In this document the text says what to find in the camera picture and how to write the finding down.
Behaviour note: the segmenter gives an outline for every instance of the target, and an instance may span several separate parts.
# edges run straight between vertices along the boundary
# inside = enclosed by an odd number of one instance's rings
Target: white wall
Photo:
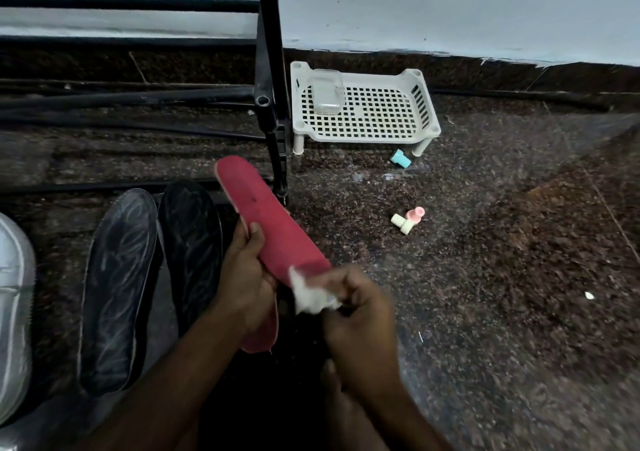
[[[299,49],[640,65],[638,0],[280,0],[280,10],[284,45]],[[255,36],[254,15],[2,12],[0,34]]]

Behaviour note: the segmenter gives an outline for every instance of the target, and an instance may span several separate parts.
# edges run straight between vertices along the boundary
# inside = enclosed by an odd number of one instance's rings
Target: white tissue
[[[342,306],[340,301],[326,289],[309,287],[305,277],[293,269],[293,266],[289,267],[289,280],[293,297],[296,299],[296,314],[317,315],[324,309],[337,310]]]

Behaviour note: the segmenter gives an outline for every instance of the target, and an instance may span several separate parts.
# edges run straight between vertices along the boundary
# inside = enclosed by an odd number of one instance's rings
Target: white plastic tray
[[[337,115],[314,111],[313,69],[291,64],[294,154],[302,154],[305,136],[320,142],[416,144],[421,155],[440,135],[427,85],[420,70],[399,75],[342,73],[344,107]]]

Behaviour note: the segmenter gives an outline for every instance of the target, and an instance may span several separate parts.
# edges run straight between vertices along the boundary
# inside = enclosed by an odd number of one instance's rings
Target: granite floor
[[[290,159],[292,216],[332,263],[358,263],[392,294],[404,381],[456,449],[636,449],[640,114],[433,101],[442,136],[407,170],[388,161],[394,150],[388,146],[308,142],[304,155]],[[96,115],[257,131],[249,113],[176,108]],[[266,149],[255,144],[4,131],[0,184],[210,176],[212,160],[228,154],[269,171]],[[114,197],[0,199],[0,211],[35,245],[39,269],[31,390],[20,419],[0,429],[0,446],[64,448],[119,398],[85,399],[75,382],[85,255]],[[426,216],[404,236],[389,219],[416,205]],[[172,311],[163,271],[147,367],[175,341]],[[276,395],[311,409],[320,392],[320,339],[313,318],[284,318],[273,353],[236,358],[214,397],[255,396],[276,382]],[[260,378],[245,373],[256,363],[267,369]],[[244,401],[237,407],[246,411]],[[280,416],[282,432],[270,434],[281,447],[287,416]]]

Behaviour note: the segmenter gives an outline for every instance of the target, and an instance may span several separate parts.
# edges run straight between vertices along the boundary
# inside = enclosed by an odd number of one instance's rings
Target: white shoe
[[[29,388],[35,271],[29,239],[0,213],[0,425],[20,407]]]

